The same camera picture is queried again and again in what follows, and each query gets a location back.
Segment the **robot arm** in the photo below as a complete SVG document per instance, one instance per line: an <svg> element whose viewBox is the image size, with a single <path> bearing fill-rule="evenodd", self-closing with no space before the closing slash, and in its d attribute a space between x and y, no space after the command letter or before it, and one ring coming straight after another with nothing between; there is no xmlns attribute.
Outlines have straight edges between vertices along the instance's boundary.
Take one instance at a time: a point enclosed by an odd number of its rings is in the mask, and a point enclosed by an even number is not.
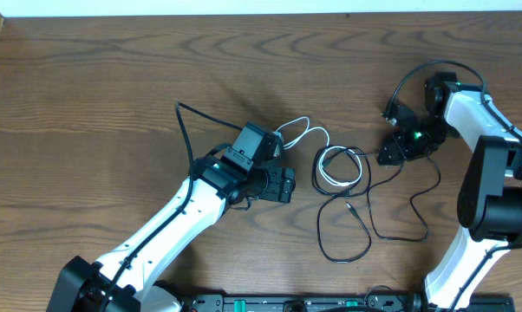
<svg viewBox="0 0 522 312"><path fill-rule="evenodd" d="M522 142L505 128L510 122L492 97L484 94L485 107L481 87L458 82L454 73L439 72L428 79L425 95L429 116L422 121L406 106L390 103L385 117L399 129L385 139L377 159L381 165L418 159L436 151L447 136L461 137L471 148L458 197L460 228L438 267L425 278L424 293L428 307L461 309L509 250L494 252L471 277L490 256L488 251L522 243L522 187L505 186L506 178L522 180ZM519 130L513 131L522 138Z"/></svg>
<svg viewBox="0 0 522 312"><path fill-rule="evenodd" d="M229 205L245 198L248 207L251 198L290 202L295 173L277 166L282 147L274 133L248 122L233 145L219 145L194 160L193 176L126 242L92 264L81 257L72 259L59 274L47 310L93 310L97 302L107 300L106 311L179 311L180 302L153 284L200 232L224 215ZM223 151L221 159L214 156ZM185 210L179 211L189 179L193 179L192 194ZM135 252L131 264L123 270L121 266Z"/></svg>

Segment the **white cable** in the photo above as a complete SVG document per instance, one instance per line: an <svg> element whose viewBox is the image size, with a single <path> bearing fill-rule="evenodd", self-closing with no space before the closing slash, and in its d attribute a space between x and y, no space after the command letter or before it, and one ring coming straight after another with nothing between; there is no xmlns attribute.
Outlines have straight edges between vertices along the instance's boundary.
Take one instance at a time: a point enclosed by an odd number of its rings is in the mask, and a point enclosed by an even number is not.
<svg viewBox="0 0 522 312"><path fill-rule="evenodd" d="M310 128L310 119L309 117L307 116L302 116L300 118L296 118L292 121L289 121L289 122L286 122L285 124L283 124L282 126L278 127L277 128L277 133L280 133L280 129L282 129L283 127L286 127L288 125L291 125L293 124L294 122L297 122L297 121L300 121L300 120L307 120L307 126L305 127L305 130L303 131L302 134L300 134L297 138L295 138L294 140L284 144L284 149L287 150L287 149L290 149L292 148L294 145L296 145L297 142L299 142L299 140L301 140L305 134L313 131L313 130L322 130L324 131L324 133L327 135L327 145L330 145L330 136L329 136L329 133L327 132L327 130L323 127L312 127ZM357 179L353 180L353 181L338 181L338 180L335 180L334 178L332 178L332 176L330 176L325 170L324 170L324 167L323 167L323 160L324 160L324 157L325 155L327 154L328 151L331 151L331 150L334 150L334 149L339 149L339 150L342 150L343 152L345 153L348 153L354 157L356 157L356 160L357 160L357 164L359 165L359 175L357 176ZM362 178L362 172L363 172L363 169L362 169L362 162L360 161L358 155L356 152L348 149L347 147L345 146L332 146L332 147L328 147L324 152L323 154L321 154L321 157L319 157L319 161L318 161L318 164L317 164L317 168L319 169L319 172L321 173L321 175L323 176L323 178L329 182L329 184L333 185L333 186L340 186L340 187L347 187L347 186L350 186L350 185L353 185L354 183L357 183L361 178Z"/></svg>

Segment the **white background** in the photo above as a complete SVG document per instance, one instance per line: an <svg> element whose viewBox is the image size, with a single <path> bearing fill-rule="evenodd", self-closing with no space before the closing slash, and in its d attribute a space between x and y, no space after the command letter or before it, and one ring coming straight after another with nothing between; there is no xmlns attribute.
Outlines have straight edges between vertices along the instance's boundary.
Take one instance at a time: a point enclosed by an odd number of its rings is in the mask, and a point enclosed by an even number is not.
<svg viewBox="0 0 522 312"><path fill-rule="evenodd" d="M522 0L0 0L4 17L522 10Z"/></svg>

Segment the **wooden table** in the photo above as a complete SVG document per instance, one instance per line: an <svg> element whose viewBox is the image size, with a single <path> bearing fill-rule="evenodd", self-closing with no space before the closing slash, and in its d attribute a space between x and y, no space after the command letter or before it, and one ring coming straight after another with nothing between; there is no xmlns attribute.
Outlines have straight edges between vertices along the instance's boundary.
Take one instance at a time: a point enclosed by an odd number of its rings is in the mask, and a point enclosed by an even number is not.
<svg viewBox="0 0 522 312"><path fill-rule="evenodd" d="M276 128L308 115L332 143L369 152L391 131L380 112L398 81L437 58L478 69L496 105L522 129L522 13L8 19L0 38L0 310L44 310L69 259L94 261L173 196L188 167L175 101L242 125ZM417 75L401 98L424 114L424 79L444 68ZM183 115L195 156L237 136ZM302 131L297 125L285 136ZM317 247L316 212L326 198L310 185L323 143L323 134L310 133L289 151L286 165L297 173L291 204L230 211L163 277L185 290L229 294L418 289L458 228L469 149L449 139L433 155L442 183L416 199L430 226L426 243L373 234L366 257L335 264ZM395 170L371 162L377 181ZM354 174L345 160L330 170ZM419 236L408 198L435 180L419 160L375 189L377 227ZM369 224L365 198L352 204ZM343 200L325 209L322 227L334 256L355 255L367 243ZM522 310L522 251L505 256L479 292L510 293Z"/></svg>

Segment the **green indicator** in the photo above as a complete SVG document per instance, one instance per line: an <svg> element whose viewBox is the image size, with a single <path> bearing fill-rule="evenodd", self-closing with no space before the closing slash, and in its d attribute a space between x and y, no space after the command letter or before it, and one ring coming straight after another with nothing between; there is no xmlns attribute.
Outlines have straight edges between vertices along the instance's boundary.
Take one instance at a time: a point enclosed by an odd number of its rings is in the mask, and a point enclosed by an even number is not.
<svg viewBox="0 0 522 312"><path fill-rule="evenodd" d="M245 300L234 300L234 312L245 312Z"/></svg>

